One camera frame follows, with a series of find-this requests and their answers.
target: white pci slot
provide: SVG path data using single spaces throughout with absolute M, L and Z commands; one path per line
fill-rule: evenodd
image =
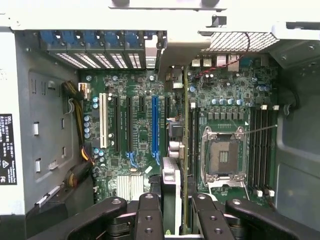
M 100 103 L 100 148 L 105 149 L 108 146 L 108 108 L 107 94 L 99 94 Z

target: green circuit board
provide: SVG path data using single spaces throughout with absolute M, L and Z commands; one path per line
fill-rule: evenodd
M 207 76 L 204 74 L 199 77 L 199 72 L 203 70 L 190 67 L 188 72 L 187 99 L 190 103 L 189 115 L 192 115 L 189 129 L 192 145 L 189 146 L 189 153 L 192 162 L 200 160 L 200 139 L 205 127 L 224 133 L 235 132 L 238 127 L 249 131 L 250 109 L 263 104 L 272 105 L 277 100 L 272 86 L 272 80 L 278 74 L 276 65 L 256 66 L 254 61 L 250 64 L 240 62 L 239 71 L 218 68 Z M 80 79 L 81 88 L 87 90 L 83 104 L 84 116 L 89 116 L 85 142 L 91 145 L 95 161 L 93 176 L 96 201 L 110 196 L 130 201 L 135 195 L 148 192 L 149 176 L 160 174 L 160 166 L 152 153 L 153 97 L 157 96 L 158 99 L 156 138 L 159 158 L 162 158 L 166 157 L 168 147 L 165 115 L 183 122 L 183 91 L 172 89 L 172 85 L 164 79 L 157 79 L 157 72 L 152 70 L 88 70 L 80 73 Z M 104 134 L 107 138 L 104 147 L 101 147 L 102 97 L 106 118 Z M 248 171 L 249 146 L 249 135 L 237 145 L 238 173 Z M 198 191 L 208 192 L 208 187 L 201 181 L 199 166 L 194 171 Z M 245 197 L 242 188 L 221 187 L 212 189 L 212 193 L 223 203 L 230 197 Z M 255 202 L 261 205 L 266 203 L 262 198 Z

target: label sticker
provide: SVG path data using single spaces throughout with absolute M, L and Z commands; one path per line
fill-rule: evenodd
M 0 114 L 0 185 L 17 185 L 12 114 Z

